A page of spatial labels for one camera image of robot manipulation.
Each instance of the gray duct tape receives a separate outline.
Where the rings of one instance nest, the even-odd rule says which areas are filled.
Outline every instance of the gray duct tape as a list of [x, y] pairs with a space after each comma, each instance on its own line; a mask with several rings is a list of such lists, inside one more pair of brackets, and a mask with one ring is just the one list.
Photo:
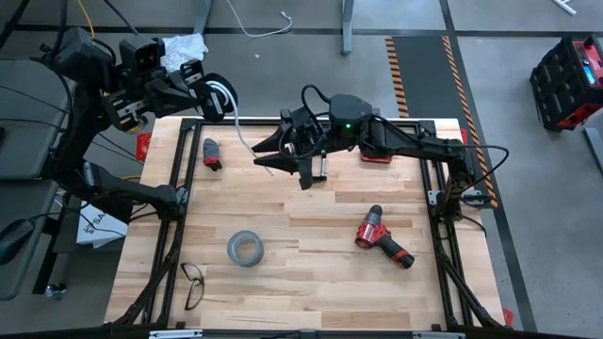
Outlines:
[[[250, 241], [255, 243], [255, 253], [252, 255], [252, 257], [247, 259], [239, 258], [236, 254], [238, 247]], [[228, 256], [230, 257], [230, 260], [239, 266], [256, 266], [264, 257], [264, 245], [262, 245], [262, 240], [260, 240], [260, 237], [252, 231], [240, 231], [235, 233], [235, 235], [228, 240]]]

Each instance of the wooden tabletop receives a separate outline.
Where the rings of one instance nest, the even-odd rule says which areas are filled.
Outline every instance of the wooden tabletop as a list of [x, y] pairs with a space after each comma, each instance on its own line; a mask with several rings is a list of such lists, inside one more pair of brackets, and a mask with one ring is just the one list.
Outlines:
[[[144, 184], [169, 181], [181, 119], [168, 117], [155, 123], [142, 173]], [[461, 138], [456, 120], [435, 120], [435, 124], [439, 137]], [[274, 129], [242, 127], [242, 132], [253, 145]], [[205, 167], [199, 152], [180, 255], [180, 262], [202, 270], [204, 299], [196, 309], [184, 310], [190, 282], [179, 270], [172, 324], [186, 321], [188, 328], [238, 330], [445, 326], [417, 159], [395, 157], [390, 165], [368, 164], [360, 161], [357, 150], [332, 153], [328, 181], [302, 191], [298, 175], [275, 170], [271, 177], [255, 166], [234, 127], [204, 126], [202, 139], [206, 137], [219, 142], [224, 169], [213, 172]], [[415, 256], [410, 269], [393, 264], [379, 248], [363, 250], [354, 244], [358, 226], [375, 203], [383, 207], [383, 223], [394, 240]], [[464, 213], [480, 220], [472, 208]], [[492, 317], [503, 322], [482, 230], [467, 221], [457, 222], [456, 229], [468, 285]], [[122, 315], [147, 283], [158, 230], [156, 217], [130, 225], [106, 321]], [[264, 243], [258, 266], [235, 266], [227, 255], [228, 239], [241, 230], [257, 233]], [[454, 309], [462, 319], [456, 289], [450, 286]], [[159, 310], [162, 294], [157, 295], [155, 309]]]

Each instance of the red cordless drill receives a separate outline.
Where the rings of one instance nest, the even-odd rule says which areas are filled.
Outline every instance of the red cordless drill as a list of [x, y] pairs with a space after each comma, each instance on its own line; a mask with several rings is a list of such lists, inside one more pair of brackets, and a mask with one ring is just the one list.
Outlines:
[[404, 268], [410, 268], [415, 262], [415, 257], [392, 239], [391, 232], [387, 231], [385, 225], [381, 223], [382, 213], [383, 209], [380, 205], [370, 207], [356, 233], [356, 245], [363, 249], [379, 246], [394, 262]]

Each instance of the white paper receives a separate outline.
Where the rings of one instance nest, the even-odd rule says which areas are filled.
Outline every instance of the white paper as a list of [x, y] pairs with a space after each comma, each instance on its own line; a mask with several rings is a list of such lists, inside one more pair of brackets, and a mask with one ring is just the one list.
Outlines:
[[[104, 244], [113, 240], [119, 239], [122, 236], [119, 234], [126, 235], [128, 227], [123, 222], [115, 219], [107, 213], [99, 210], [98, 208], [88, 205], [80, 211], [79, 225], [77, 228], [77, 238], [75, 242], [80, 245], [93, 244], [94, 248], [103, 246]], [[82, 217], [86, 217], [90, 222], [94, 224], [94, 228]]]
[[164, 38], [166, 55], [161, 57], [161, 66], [168, 72], [180, 70], [180, 65], [192, 59], [204, 60], [204, 54], [209, 52], [200, 33]]

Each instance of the floor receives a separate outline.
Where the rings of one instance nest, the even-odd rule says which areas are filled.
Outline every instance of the floor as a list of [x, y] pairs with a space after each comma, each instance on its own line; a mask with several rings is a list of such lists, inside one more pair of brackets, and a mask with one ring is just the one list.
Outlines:
[[[130, 0], [120, 4], [136, 26], [191, 27], [192, 0], [179, 7], [162, 0]], [[19, 3], [4, 1], [0, 21]], [[603, 231], [596, 210], [603, 201], [603, 180], [579, 131], [550, 134], [536, 118], [528, 76], [563, 32], [603, 31], [598, 17], [603, 3], [573, 1], [571, 17], [547, 0], [356, 0], [354, 53], [339, 54], [339, 0], [233, 0], [241, 20], [250, 28], [281, 27], [284, 10], [294, 19], [292, 34], [251, 40], [236, 31], [236, 22], [223, 1], [209, 20], [205, 42], [210, 53], [204, 67], [228, 78], [240, 96], [241, 114], [277, 116], [281, 107], [300, 105], [299, 90], [314, 83], [327, 93], [358, 95], [397, 116], [384, 45], [389, 35], [432, 35], [448, 30], [457, 35], [477, 115], [488, 144], [511, 150], [509, 161], [497, 171], [519, 265], [538, 331], [600, 337], [603, 333], [603, 261], [599, 259]], [[121, 26], [101, 2], [84, 1], [98, 26]], [[77, 7], [70, 8], [70, 24], [85, 24]], [[22, 24], [55, 24], [58, 10], [32, 1]], [[165, 37], [165, 34], [153, 34]], [[0, 57], [31, 57], [54, 32], [17, 31]], [[125, 34], [101, 33], [98, 38], [116, 47]], [[586, 126], [603, 131], [603, 118]], [[134, 151], [135, 138], [106, 131], [124, 148]], [[494, 162], [497, 154], [490, 154]], [[115, 175], [140, 174], [141, 166], [90, 148], [89, 160]], [[503, 247], [491, 212], [484, 211], [488, 244], [497, 274], [502, 303], [522, 324], [509, 281]], [[31, 267], [33, 276], [37, 264]], [[69, 292], [61, 301], [22, 294], [0, 303], [0, 332], [51, 330], [94, 326], [103, 321], [119, 255], [88, 254], [63, 263]], [[94, 266], [95, 273], [85, 270]], [[35, 315], [37, 328], [28, 319]]]

